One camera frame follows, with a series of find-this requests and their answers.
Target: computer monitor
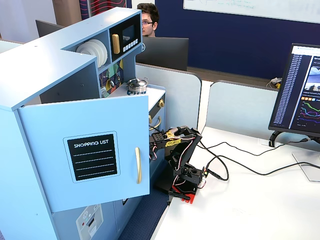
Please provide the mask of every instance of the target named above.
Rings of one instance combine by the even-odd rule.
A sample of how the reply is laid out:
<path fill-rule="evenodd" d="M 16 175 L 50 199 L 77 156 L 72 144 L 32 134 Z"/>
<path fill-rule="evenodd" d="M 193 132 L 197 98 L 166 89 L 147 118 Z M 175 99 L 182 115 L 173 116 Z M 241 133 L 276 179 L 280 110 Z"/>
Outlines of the computer monitor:
<path fill-rule="evenodd" d="M 293 44 L 269 129 L 320 137 L 320 46 Z M 320 166 L 318 152 L 294 152 L 297 162 Z M 301 165 L 310 181 L 320 181 L 314 167 Z"/>
<path fill-rule="evenodd" d="M 145 50 L 136 63 L 187 71 L 189 38 L 143 37 Z"/>
<path fill-rule="evenodd" d="M 64 28 L 64 26 L 56 25 L 41 20 L 35 20 L 35 24 L 38 30 L 39 38 Z"/>

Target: yellow sticker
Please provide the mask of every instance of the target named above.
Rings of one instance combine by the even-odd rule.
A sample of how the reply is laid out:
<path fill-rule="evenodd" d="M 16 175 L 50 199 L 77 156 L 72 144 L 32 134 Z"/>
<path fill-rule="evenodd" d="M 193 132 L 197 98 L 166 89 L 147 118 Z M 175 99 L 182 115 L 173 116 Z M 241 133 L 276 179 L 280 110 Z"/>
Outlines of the yellow sticker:
<path fill-rule="evenodd" d="M 170 139 L 170 138 L 175 138 L 175 135 L 173 135 L 172 132 L 170 132 L 170 131 L 167 131 L 167 132 L 166 132 L 166 135 L 167 135 L 167 138 L 168 138 L 168 139 Z"/>
<path fill-rule="evenodd" d="M 173 145 L 177 145 L 181 143 L 181 139 L 178 139 L 178 140 L 175 140 L 175 141 L 168 141 L 165 145 L 165 147 L 170 147 L 170 146 L 173 146 Z"/>

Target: power cord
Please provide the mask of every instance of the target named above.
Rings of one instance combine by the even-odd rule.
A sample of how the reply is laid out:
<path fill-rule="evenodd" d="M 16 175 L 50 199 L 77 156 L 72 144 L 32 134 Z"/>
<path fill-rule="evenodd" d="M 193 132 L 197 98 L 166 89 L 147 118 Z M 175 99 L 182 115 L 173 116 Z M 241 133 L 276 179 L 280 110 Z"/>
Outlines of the power cord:
<path fill-rule="evenodd" d="M 230 160 L 230 161 L 232 161 L 232 162 L 234 162 L 234 163 L 236 163 L 236 164 L 239 164 L 240 166 L 248 169 L 249 171 L 251 171 L 251 172 L 253 172 L 253 173 L 255 173 L 255 174 L 261 175 L 261 176 L 267 176 L 267 175 L 273 174 L 273 173 L 275 173 L 275 172 L 278 172 L 278 171 L 280 171 L 280 170 L 287 169 L 287 168 L 290 168 L 290 167 L 293 167 L 293 166 L 296 166 L 296 165 L 301 165 L 301 164 L 309 165 L 309 166 L 311 166 L 311 167 L 320 169 L 320 166 L 314 165 L 314 164 L 309 163 L 309 162 L 302 161 L 302 162 L 297 162 L 297 163 L 294 163 L 294 164 L 291 164 L 291 165 L 283 166 L 283 167 L 281 167 L 281 168 L 278 168 L 278 169 L 273 170 L 273 171 L 268 172 L 268 173 L 260 173 L 260 172 L 257 172 L 257 171 L 255 171 L 255 170 L 252 170 L 251 168 L 249 168 L 249 167 L 241 164 L 240 162 L 237 162 L 237 161 L 235 161 L 235 160 L 233 160 L 233 159 L 231 159 L 231 158 L 229 158 L 229 157 L 223 156 L 223 155 L 217 155 L 217 156 L 215 156 L 213 159 L 211 159 L 211 161 L 207 164 L 207 166 L 209 166 L 210 163 L 211 163 L 215 158 L 225 158 L 225 159 L 228 159 L 228 160 Z"/>
<path fill-rule="evenodd" d="M 227 144 L 227 145 L 228 145 L 229 147 L 231 147 L 231 148 L 235 148 L 235 149 L 237 149 L 237 150 L 239 150 L 239 151 L 242 151 L 242 152 L 245 152 L 245 153 L 247 153 L 247 154 L 251 154 L 251 155 L 253 155 L 253 156 L 259 157 L 259 156 L 261 156 L 262 154 L 265 154 L 265 153 L 267 153 L 267 152 L 276 150 L 276 149 L 278 149 L 278 148 L 280 148 L 280 147 L 282 147 L 282 146 L 285 146 L 285 145 L 288 145 L 288 144 L 305 143 L 305 142 L 308 142 L 308 141 L 310 141 L 310 140 L 313 140 L 313 139 L 312 139 L 312 138 L 304 138 L 304 139 L 301 139 L 300 141 L 289 141 L 289 142 L 287 142 L 287 143 L 285 143 L 285 144 L 281 144 L 281 145 L 279 145 L 279 146 L 277 146 L 277 147 L 274 147 L 274 148 L 272 148 L 272 149 L 269 149 L 269 150 L 267 150 L 267 151 L 264 151 L 264 152 L 262 152 L 262 153 L 260 153 L 260 154 L 254 154 L 254 153 L 251 153 L 251 152 L 249 152 L 249 151 L 242 150 L 242 149 L 240 149 L 240 148 L 238 148 L 238 147 L 236 147 L 236 146 L 232 146 L 231 144 L 227 143 L 226 141 L 220 142 L 219 144 L 214 145 L 214 146 L 210 146 L 210 147 L 202 147 L 202 146 L 199 146 L 199 145 L 197 145 L 197 146 L 198 146 L 199 148 L 201 148 L 201 149 L 209 150 L 209 149 L 218 147 L 218 146 L 221 145 L 221 144 Z"/>
<path fill-rule="evenodd" d="M 158 133 L 161 133 L 161 131 L 159 131 L 158 129 L 156 129 L 154 126 L 149 125 L 150 128 L 156 130 Z"/>
<path fill-rule="evenodd" d="M 208 173 L 210 173 L 212 176 L 214 176 L 215 178 L 217 178 L 217 179 L 219 179 L 219 180 L 221 180 L 221 181 L 225 181 L 225 182 L 228 181 L 228 180 L 229 180 L 229 170 L 228 170 L 227 165 L 225 164 L 225 162 L 222 161 L 219 156 L 215 155 L 212 151 L 210 151 L 209 148 L 207 148 L 207 147 L 202 143 L 202 141 L 200 141 L 200 143 L 202 144 L 202 146 L 204 146 L 204 148 L 201 147 L 202 149 L 206 149 L 209 153 L 211 153 L 211 154 L 214 156 L 214 158 L 212 158 L 211 161 L 206 165 L 206 167 L 205 167 L 206 171 L 207 171 Z M 222 163 L 222 165 L 224 166 L 225 171 L 226 171 L 226 178 L 221 177 L 219 174 L 211 171 L 211 170 L 208 168 L 208 167 L 209 167 L 209 164 L 210 164 L 214 159 L 216 159 L 216 158 L 217 158 L 217 159 Z"/>
<path fill-rule="evenodd" d="M 277 149 L 277 148 L 279 148 L 279 147 L 281 147 L 281 146 L 287 145 L 287 144 L 289 144 L 289 143 L 304 143 L 304 142 L 307 142 L 307 141 L 310 141 L 310 140 L 312 140 L 312 139 L 310 139 L 310 138 L 304 138 L 304 139 L 302 139 L 302 140 L 300 140 L 300 141 L 298 141 L 298 142 L 290 141 L 290 142 L 288 142 L 288 143 L 286 143 L 286 144 L 279 145 L 278 147 L 275 147 L 274 149 L 271 149 L 271 150 L 275 150 L 275 149 Z M 218 146 L 218 145 L 221 145 L 221 144 L 223 144 L 223 143 L 228 144 L 227 142 L 222 142 L 222 143 L 220 143 L 220 144 L 218 144 L 218 145 L 215 145 L 215 146 L 212 146 L 212 147 L 206 147 L 201 141 L 200 141 L 200 143 L 202 144 L 203 147 L 201 147 L 201 146 L 199 146 L 199 145 L 198 145 L 198 147 L 200 147 L 201 149 L 205 149 L 205 150 L 207 150 L 209 153 L 211 153 L 212 155 L 214 155 L 214 158 L 212 158 L 212 159 L 207 163 L 207 165 L 206 165 L 206 167 L 205 167 L 206 171 L 207 171 L 208 173 L 210 173 L 211 175 L 213 175 L 215 178 L 217 178 L 217 179 L 219 179 L 219 180 L 222 180 L 222 181 L 227 181 L 227 180 L 229 179 L 229 171 L 228 171 L 228 168 L 227 168 L 227 166 L 225 165 L 225 163 L 224 163 L 220 158 L 225 158 L 225 159 L 227 159 L 227 160 L 229 160 L 229 161 L 232 161 L 232 162 L 234 162 L 234 163 L 236 163 L 236 164 L 238 164 L 238 165 L 240 165 L 240 166 L 248 169 L 249 171 L 251 171 L 251 172 L 253 172 L 253 173 L 257 174 L 257 175 L 260 175 L 260 176 L 267 176 L 267 175 L 273 174 L 273 173 L 275 173 L 275 172 L 278 172 L 278 171 L 280 171 L 280 170 L 287 169 L 287 168 L 290 168 L 290 167 L 293 167 L 293 166 L 296 166 L 296 165 L 302 165 L 302 164 L 305 164 L 305 165 L 308 165 L 308 166 L 311 166 L 311 167 L 320 169 L 320 166 L 317 166 L 317 165 L 314 165 L 314 164 L 312 164 L 312 163 L 303 161 L 303 162 L 297 162 L 297 163 L 294 163 L 294 164 L 291 164 L 291 165 L 287 165 L 287 166 L 278 168 L 278 169 L 273 170 L 273 171 L 268 172 L 268 173 L 260 173 L 260 172 L 257 172 L 257 171 L 255 171 L 255 170 L 253 170 L 253 169 L 251 169 L 251 168 L 249 168 L 249 167 L 241 164 L 240 162 L 237 162 L 237 161 L 229 158 L 229 157 L 226 157 L 226 156 L 224 156 L 224 155 L 216 155 L 216 154 L 214 154 L 212 151 L 209 150 L 209 148 L 214 148 L 214 147 L 216 147 L 216 146 Z M 264 154 L 264 153 L 266 153 L 266 152 L 271 151 L 271 150 L 268 150 L 268 151 L 265 151 L 265 152 L 263 152 L 263 153 L 261 153 L 261 154 L 255 155 L 255 154 L 252 154 L 252 153 L 247 152 L 247 151 L 245 151 L 245 150 L 241 150 L 241 149 L 238 149 L 238 150 L 243 151 L 243 152 L 246 152 L 246 153 L 249 153 L 249 154 L 254 155 L 254 156 L 260 156 L 260 155 L 262 155 L 262 154 Z M 226 179 L 223 179 L 220 175 L 218 175 L 217 173 L 215 173 L 215 172 L 213 172 L 213 171 L 211 171 L 211 170 L 209 169 L 209 165 L 211 164 L 211 162 L 212 162 L 214 159 L 220 160 L 220 162 L 224 165 L 224 167 L 225 167 L 225 169 L 226 169 L 226 173 L 227 173 L 227 178 L 226 178 Z"/>

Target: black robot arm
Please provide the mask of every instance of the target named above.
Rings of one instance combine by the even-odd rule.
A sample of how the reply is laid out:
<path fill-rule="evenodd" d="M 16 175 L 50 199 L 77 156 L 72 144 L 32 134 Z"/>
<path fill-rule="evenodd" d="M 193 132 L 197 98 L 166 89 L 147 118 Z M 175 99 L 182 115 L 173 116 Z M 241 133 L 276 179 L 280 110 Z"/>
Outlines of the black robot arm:
<path fill-rule="evenodd" d="M 153 133 L 149 138 L 150 158 L 160 149 L 166 151 L 168 161 L 175 179 L 169 194 L 182 199 L 190 199 L 192 203 L 198 185 L 202 182 L 204 168 L 199 170 L 189 164 L 189 160 L 202 136 L 198 130 L 187 126 L 176 127 L 167 132 Z"/>

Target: man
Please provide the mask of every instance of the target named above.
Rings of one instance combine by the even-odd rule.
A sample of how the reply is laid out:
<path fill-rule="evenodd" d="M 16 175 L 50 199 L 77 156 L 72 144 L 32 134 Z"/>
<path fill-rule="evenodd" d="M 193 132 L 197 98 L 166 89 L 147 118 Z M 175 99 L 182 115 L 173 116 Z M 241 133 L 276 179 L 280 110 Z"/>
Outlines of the man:
<path fill-rule="evenodd" d="M 140 3 L 137 9 L 142 11 L 142 35 L 144 37 L 155 37 L 159 22 L 157 7 L 152 3 Z"/>

